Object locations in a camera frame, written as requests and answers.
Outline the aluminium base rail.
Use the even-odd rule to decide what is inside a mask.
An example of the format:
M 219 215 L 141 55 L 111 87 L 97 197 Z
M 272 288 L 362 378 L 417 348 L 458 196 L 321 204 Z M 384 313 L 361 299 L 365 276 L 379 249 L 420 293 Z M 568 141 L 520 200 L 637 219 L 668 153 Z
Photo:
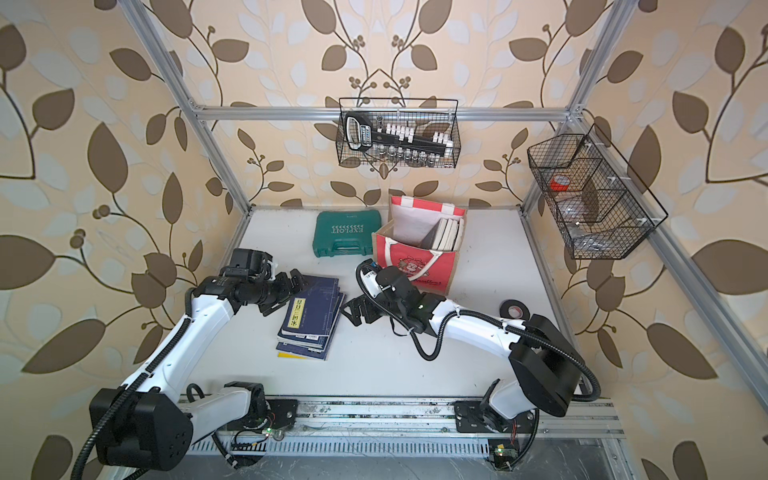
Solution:
M 576 403 L 563 417 L 531 412 L 498 431 L 474 397 L 275 396 L 277 415 L 255 432 L 235 424 L 218 435 L 236 456 L 483 458 L 496 445 L 528 439 L 602 445 L 626 437 L 610 401 Z

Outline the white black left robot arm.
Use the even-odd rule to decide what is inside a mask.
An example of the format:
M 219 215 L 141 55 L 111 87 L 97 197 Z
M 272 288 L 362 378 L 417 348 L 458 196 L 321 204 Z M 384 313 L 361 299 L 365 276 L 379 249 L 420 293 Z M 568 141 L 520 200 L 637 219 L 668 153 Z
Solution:
M 224 326 L 243 306 L 268 316 L 307 286 L 293 269 L 277 272 L 270 254 L 237 248 L 228 265 L 185 294 L 185 310 L 169 336 L 117 388 L 92 399 L 92 432 L 71 476 L 82 478 L 90 456 L 103 465 L 129 467 L 135 475 L 169 471 L 189 448 L 233 421 L 257 427 L 273 419 L 260 383 L 234 381 L 218 392 L 185 404 L 189 377 Z

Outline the black socket wrench set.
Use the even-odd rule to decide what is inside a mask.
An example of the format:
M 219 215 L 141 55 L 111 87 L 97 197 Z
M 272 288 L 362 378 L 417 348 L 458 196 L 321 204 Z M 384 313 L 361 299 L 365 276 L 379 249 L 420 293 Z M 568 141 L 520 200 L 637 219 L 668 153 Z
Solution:
M 376 146 L 412 149 L 428 154 L 446 155 L 456 147 L 449 135 L 434 133 L 431 137 L 418 136 L 415 129 L 396 124 L 380 127 L 362 113 L 341 115 L 342 142 L 353 151 L 365 152 Z

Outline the red tape roll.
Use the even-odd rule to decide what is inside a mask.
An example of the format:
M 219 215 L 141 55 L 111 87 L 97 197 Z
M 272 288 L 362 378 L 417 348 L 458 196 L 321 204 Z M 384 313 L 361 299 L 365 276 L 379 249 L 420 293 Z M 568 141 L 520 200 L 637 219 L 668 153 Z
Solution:
M 555 174 L 550 178 L 549 190 L 554 193 L 567 192 L 571 184 L 571 179 L 567 175 Z

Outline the green plastic tool case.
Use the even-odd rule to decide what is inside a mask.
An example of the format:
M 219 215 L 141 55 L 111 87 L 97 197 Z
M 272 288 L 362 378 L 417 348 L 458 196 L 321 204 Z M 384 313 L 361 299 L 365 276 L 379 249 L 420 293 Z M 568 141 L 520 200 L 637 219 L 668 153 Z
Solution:
M 316 219 L 312 250 L 316 257 L 371 256 L 373 235 L 381 228 L 376 210 L 323 211 Z

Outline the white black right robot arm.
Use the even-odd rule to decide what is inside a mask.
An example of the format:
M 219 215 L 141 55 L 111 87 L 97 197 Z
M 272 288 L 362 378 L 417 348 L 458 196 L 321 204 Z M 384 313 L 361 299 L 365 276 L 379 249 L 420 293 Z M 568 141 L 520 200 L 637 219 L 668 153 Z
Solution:
M 474 346 L 507 360 L 510 379 L 496 379 L 466 420 L 492 432 L 508 433 L 518 418 L 532 424 L 542 413 L 561 418 L 571 403 L 598 400 L 602 389 L 575 347 L 542 315 L 513 318 L 508 307 L 497 317 L 465 308 L 453 300 L 417 289 L 394 266 L 360 263 L 354 278 L 360 296 L 343 314 L 355 326 L 382 317 L 395 335 L 413 342 L 425 361 L 436 360 L 446 340 Z

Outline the bottom yellow book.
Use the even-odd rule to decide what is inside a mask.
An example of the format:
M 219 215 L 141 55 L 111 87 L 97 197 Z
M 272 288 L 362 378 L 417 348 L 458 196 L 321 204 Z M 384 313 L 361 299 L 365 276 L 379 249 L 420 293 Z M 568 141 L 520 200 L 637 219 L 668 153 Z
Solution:
M 279 358 L 285 358 L 285 359 L 298 359 L 298 360 L 304 360 L 305 358 L 302 356 L 286 353 L 286 352 L 278 352 Z

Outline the aluminium frame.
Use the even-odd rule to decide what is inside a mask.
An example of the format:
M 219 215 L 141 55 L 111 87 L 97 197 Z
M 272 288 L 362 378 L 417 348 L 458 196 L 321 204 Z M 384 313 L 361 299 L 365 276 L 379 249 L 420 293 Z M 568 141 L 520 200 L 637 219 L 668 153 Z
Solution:
M 763 1 L 126 1 L 229 208 L 522 207 L 603 391 L 767 399 Z

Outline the small circuit board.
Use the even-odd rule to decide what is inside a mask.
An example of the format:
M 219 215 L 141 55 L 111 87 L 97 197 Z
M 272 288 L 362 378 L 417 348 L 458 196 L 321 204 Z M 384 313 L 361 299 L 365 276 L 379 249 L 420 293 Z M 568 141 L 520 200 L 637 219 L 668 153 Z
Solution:
M 519 457 L 519 444 L 516 441 L 500 439 L 488 440 L 488 461 L 497 471 L 511 471 Z

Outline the black tape roll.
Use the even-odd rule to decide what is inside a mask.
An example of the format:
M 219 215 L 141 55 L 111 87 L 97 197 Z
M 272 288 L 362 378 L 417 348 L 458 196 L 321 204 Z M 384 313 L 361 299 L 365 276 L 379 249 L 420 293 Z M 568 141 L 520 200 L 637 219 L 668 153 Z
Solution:
M 528 321 L 531 313 L 522 301 L 508 299 L 502 302 L 499 316 L 505 319 Z

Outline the navy book barcode back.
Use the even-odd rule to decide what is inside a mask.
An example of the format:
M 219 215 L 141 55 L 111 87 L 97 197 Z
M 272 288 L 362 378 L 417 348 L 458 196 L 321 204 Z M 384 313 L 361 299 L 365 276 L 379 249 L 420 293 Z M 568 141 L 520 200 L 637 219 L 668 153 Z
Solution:
M 279 333 L 280 341 L 276 345 L 278 352 L 286 352 L 304 358 L 325 360 L 327 358 L 329 347 L 336 333 L 339 318 L 341 317 L 341 307 L 346 300 L 345 293 L 339 293 L 336 300 L 335 310 L 330 324 L 330 331 L 327 336 L 321 336 L 318 340 L 310 340 L 308 337 L 298 340 L 291 340 L 288 336 Z

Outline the black wolf cover book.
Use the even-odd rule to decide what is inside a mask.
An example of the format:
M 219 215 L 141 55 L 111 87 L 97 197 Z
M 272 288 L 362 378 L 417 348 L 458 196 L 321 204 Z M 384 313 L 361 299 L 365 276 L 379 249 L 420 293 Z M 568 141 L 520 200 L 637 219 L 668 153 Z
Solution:
M 457 228 L 457 222 L 453 219 L 446 221 L 446 227 L 441 237 L 439 249 L 441 251 L 450 251 L 453 249 L 454 234 Z

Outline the burlap canvas bag red front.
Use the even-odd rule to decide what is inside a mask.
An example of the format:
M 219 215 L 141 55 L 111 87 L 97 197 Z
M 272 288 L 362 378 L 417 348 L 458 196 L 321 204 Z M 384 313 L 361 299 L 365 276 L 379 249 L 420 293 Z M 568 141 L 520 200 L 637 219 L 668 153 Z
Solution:
M 373 260 L 394 266 L 422 290 L 446 294 L 458 265 L 466 211 L 410 196 L 390 198 L 390 219 L 372 235 Z

